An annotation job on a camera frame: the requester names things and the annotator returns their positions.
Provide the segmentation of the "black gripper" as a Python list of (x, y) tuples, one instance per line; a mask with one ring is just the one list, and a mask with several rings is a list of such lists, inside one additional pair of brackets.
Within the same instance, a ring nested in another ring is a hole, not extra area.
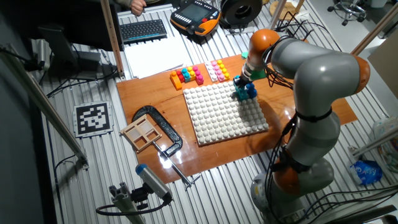
[(240, 75), (235, 76), (233, 80), (235, 90), (238, 90), (239, 87), (244, 87), (244, 92), (248, 92), (248, 88), (245, 87), (247, 84), (252, 83), (251, 74), (242, 73)]

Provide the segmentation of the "person's hand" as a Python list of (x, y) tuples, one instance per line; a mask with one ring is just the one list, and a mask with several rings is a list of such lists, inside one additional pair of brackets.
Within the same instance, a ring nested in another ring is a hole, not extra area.
[(135, 16), (140, 16), (146, 6), (147, 4), (145, 0), (132, 0), (129, 8)]

